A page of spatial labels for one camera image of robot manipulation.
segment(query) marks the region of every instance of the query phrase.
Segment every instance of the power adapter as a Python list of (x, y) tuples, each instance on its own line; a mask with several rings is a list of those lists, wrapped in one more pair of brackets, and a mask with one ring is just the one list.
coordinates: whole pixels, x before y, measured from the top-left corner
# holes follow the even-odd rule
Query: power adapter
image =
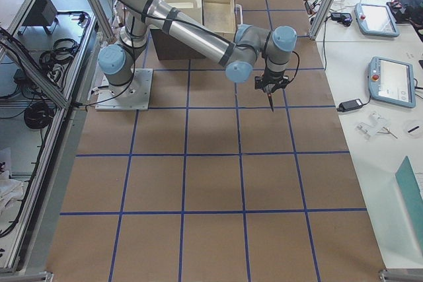
[(350, 26), (352, 22), (350, 13), (330, 13), (330, 19), (342, 23), (344, 26)]
[(308, 3), (308, 1), (305, 1), (304, 2), (304, 7), (305, 7), (305, 10), (307, 11), (307, 14), (308, 15), (312, 15), (313, 14), (313, 10), (311, 9), (310, 4)]
[(27, 80), (28, 77), (26, 76), (25, 72), (22, 69), (17, 69), (13, 75), (13, 81), (19, 85), (27, 82)]
[(346, 102), (341, 102), (336, 110), (339, 112), (350, 112), (352, 110), (360, 109), (363, 106), (363, 102), (357, 98)]

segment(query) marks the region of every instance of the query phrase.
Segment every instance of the touchscreen display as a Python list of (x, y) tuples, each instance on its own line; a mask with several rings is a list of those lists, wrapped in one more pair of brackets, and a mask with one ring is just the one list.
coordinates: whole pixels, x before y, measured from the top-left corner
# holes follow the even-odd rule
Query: touchscreen display
[(380, 60), (381, 78), (379, 96), (410, 102), (408, 66)]
[(394, 32), (386, 7), (362, 5), (365, 22), (370, 31)]

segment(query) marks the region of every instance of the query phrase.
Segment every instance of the pen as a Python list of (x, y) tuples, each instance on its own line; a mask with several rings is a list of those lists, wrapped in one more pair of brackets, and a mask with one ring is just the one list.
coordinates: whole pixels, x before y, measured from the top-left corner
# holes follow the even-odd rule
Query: pen
[(411, 128), (410, 130), (408, 130), (407, 132), (408, 133), (410, 133), (410, 132), (413, 132), (414, 130), (416, 130), (416, 129), (418, 129), (418, 128), (420, 128), (420, 126), (419, 125), (417, 125), (416, 127), (414, 127), (414, 128)]

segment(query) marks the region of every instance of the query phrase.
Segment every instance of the teal folder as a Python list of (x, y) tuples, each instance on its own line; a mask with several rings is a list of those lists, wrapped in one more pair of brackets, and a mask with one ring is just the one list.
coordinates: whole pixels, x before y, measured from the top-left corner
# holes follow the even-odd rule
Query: teal folder
[(403, 160), (395, 177), (403, 194), (420, 249), (423, 250), (423, 199), (408, 157)]

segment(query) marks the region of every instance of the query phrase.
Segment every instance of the blue joint cap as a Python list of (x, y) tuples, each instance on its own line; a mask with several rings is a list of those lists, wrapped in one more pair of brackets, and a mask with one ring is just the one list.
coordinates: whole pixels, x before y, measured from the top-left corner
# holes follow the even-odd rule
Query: blue joint cap
[(244, 83), (249, 79), (252, 65), (244, 61), (230, 63), (225, 70), (226, 77), (234, 83)]
[(247, 31), (247, 29), (249, 27), (251, 27), (251, 24), (241, 24), (238, 27), (238, 30), (237, 30), (237, 33), (235, 34), (235, 39), (234, 39), (234, 42), (235, 43), (238, 43), (239, 42), (239, 40), (243, 37), (245, 31)]
[(97, 61), (104, 74), (113, 75), (125, 65), (126, 54), (119, 45), (111, 44), (100, 50)]
[(272, 40), (278, 49), (292, 52), (297, 43), (297, 32), (290, 26), (279, 26), (273, 31)]

